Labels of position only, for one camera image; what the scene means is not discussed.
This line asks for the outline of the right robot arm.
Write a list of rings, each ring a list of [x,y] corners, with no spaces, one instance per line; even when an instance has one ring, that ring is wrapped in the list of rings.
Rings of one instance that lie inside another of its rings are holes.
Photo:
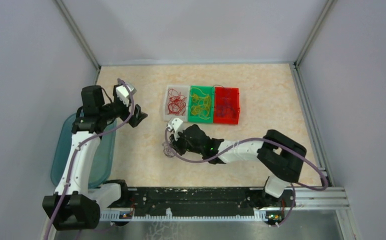
[[[196,124],[187,128],[168,126],[165,129],[165,143],[177,157],[186,152],[195,153],[202,157],[203,163],[262,163],[272,173],[262,193],[262,199],[268,206],[277,205],[285,188],[298,182],[307,154],[303,145],[273,129],[268,130],[262,138],[230,141],[211,138]]]

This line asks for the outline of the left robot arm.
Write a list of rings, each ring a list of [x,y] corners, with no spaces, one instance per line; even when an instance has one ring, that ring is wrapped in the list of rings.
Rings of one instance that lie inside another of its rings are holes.
[[[131,194],[124,180],[110,180],[90,190],[89,177],[98,146],[104,135],[125,124],[136,127],[148,115],[134,103],[136,89],[121,80],[113,87],[113,100],[105,103],[107,93],[99,85],[84,87],[82,106],[72,124],[72,141],[62,178],[54,193],[43,198],[49,217],[46,232],[92,230],[99,223],[101,210],[115,203],[131,204]]]

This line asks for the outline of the white plastic bin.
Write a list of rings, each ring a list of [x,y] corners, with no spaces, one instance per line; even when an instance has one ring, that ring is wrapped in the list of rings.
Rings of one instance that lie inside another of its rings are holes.
[[[163,120],[169,121],[176,117],[186,122],[188,120],[189,97],[190,85],[167,85],[162,104]]]

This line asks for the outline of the green plastic bin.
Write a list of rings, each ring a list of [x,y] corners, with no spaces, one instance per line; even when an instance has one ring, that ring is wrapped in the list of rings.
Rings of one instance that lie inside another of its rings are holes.
[[[189,97],[188,122],[213,123],[214,87],[191,85]]]

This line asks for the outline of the red plastic bin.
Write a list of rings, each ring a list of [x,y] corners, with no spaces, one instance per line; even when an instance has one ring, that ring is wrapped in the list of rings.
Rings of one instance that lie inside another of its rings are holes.
[[[214,88],[214,124],[237,125],[240,115],[239,88]]]

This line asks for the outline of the teal plastic basin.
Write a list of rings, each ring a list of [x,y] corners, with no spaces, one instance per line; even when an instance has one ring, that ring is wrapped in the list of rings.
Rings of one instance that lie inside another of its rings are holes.
[[[58,186],[66,167],[67,160],[70,157],[72,145],[72,124],[76,119],[76,114],[70,115],[64,122],[58,144],[56,147],[54,160],[51,169],[51,181],[54,186]],[[89,175],[89,189],[99,187],[108,180],[113,163],[114,145],[116,132],[104,135],[95,152],[92,162],[92,168]]]

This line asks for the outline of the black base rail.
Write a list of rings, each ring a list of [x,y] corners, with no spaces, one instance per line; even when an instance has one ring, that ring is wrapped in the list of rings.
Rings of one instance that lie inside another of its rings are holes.
[[[255,210],[294,206],[293,192],[279,198],[261,187],[137,187],[125,191],[112,208],[127,208],[136,217],[251,217]]]

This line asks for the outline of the aluminium frame rail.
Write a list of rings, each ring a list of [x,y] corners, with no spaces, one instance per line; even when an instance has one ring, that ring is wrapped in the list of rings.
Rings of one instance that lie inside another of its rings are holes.
[[[127,208],[115,208],[109,206],[101,210],[99,220],[101,222],[236,222],[236,221],[276,221],[281,220],[282,216],[286,216],[288,212],[293,210],[298,211],[327,211],[327,210],[343,210],[349,207],[349,202],[346,197],[345,190],[339,187],[329,187],[324,191],[313,191],[307,188],[298,187],[292,189],[294,206],[281,208],[280,211],[275,211],[272,208],[262,208],[255,210],[253,216],[226,216],[226,217],[176,217],[171,212],[164,216],[134,216],[132,211]]]

